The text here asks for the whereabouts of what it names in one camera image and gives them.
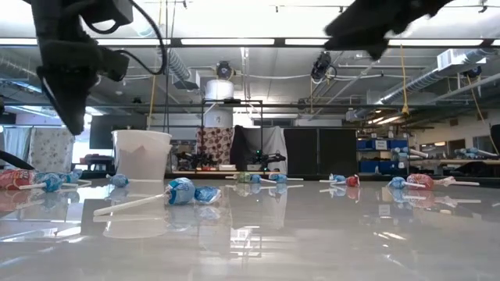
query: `yellow rope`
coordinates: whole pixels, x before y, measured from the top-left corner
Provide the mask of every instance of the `yellow rope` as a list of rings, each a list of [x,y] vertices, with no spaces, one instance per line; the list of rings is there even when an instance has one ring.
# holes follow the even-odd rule
[[[163,0],[159,2],[158,26],[161,26],[162,24],[162,11],[163,11]],[[155,59],[155,69],[157,66],[158,66],[158,59]],[[151,87],[151,98],[149,101],[149,114],[148,114],[148,130],[151,128],[153,104],[155,103],[155,93],[156,93],[156,75],[153,76],[153,85]]]
[[[408,96],[406,94],[406,70],[405,70],[405,51],[403,50],[403,45],[401,44],[401,68],[403,70],[403,98],[405,99],[403,103],[402,112],[404,115],[409,115],[408,109]]]
[[[467,80],[469,81],[469,85],[472,85],[472,82],[470,81],[469,76],[467,76]],[[486,121],[484,121],[483,113],[481,112],[481,109],[479,108],[479,104],[477,103],[476,95],[474,94],[474,88],[471,88],[470,91],[472,92],[472,98],[474,99],[474,103],[476,104],[477,112],[479,113],[479,117],[481,117],[481,121],[483,121],[483,124],[488,126],[488,128],[489,128],[490,126],[488,124],[486,124]],[[495,142],[493,141],[493,137],[491,136],[491,131],[488,135],[490,136],[490,141],[491,141],[491,144],[493,145],[493,148],[495,149],[496,154],[500,155],[500,153],[498,153],[498,148],[495,145]]]

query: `window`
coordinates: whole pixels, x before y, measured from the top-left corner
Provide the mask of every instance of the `window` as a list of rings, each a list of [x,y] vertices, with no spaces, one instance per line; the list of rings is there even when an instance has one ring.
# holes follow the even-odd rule
[[[254,126],[260,126],[260,119],[253,119]],[[263,126],[294,126],[293,119],[264,119]]]

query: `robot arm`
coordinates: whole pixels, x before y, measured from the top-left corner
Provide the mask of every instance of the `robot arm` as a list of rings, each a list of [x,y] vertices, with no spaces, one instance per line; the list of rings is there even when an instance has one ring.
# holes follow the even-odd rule
[[[84,114],[90,89],[99,80],[98,75],[121,81],[127,74],[129,58],[137,59],[128,51],[112,51],[99,46],[83,29],[80,17],[94,32],[111,34],[119,27],[132,23],[136,8],[153,25],[151,17],[133,0],[24,0],[31,4],[34,25],[40,48],[42,65],[37,68],[42,91],[66,124],[68,130],[78,135],[84,130]],[[109,30],[97,30],[93,24],[114,20]],[[166,67],[166,50],[162,49],[163,73]]]

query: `red lollipop wrapper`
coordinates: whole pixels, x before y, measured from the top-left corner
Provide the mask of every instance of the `red lollipop wrapper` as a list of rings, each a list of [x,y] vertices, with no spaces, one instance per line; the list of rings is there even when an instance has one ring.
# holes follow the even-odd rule
[[[0,173],[0,190],[19,190],[19,187],[34,184],[35,171],[24,169],[6,170]]]
[[[350,176],[345,180],[348,187],[359,187],[359,177],[357,175]]]
[[[432,190],[434,187],[434,180],[430,178],[428,175],[423,175],[423,174],[411,174],[408,176],[408,179],[406,179],[407,182],[409,183],[418,183],[418,184],[423,184],[425,185],[424,188],[422,187],[410,187],[410,189],[419,189],[419,190]]]

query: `patterned fabric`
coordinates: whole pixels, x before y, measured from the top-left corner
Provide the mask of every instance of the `patterned fabric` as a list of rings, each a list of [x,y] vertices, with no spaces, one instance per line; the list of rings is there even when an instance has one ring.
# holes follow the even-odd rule
[[[196,134],[196,145],[199,151],[204,151],[213,156],[219,164],[229,164],[229,152],[233,140],[234,128],[205,128],[198,129]]]
[[[74,142],[67,129],[34,128],[28,163],[40,172],[69,173]]]

